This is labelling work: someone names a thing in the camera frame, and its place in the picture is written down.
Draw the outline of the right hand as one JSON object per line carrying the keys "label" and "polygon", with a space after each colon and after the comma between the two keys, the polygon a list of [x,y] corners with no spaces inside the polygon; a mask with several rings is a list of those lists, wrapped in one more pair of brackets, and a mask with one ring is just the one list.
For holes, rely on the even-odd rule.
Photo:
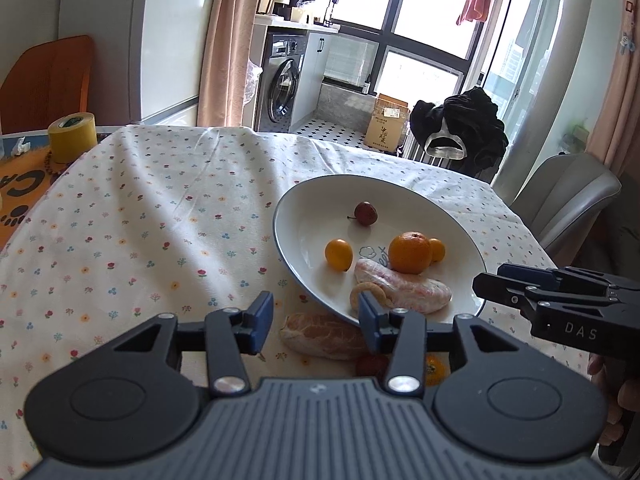
{"label": "right hand", "polygon": [[591,382],[608,398],[608,416],[599,439],[601,446],[608,446],[624,435],[624,427],[620,422],[623,410],[636,413],[639,411],[639,382],[626,380],[623,385],[614,387],[602,356],[597,354],[590,354],[587,373]]}

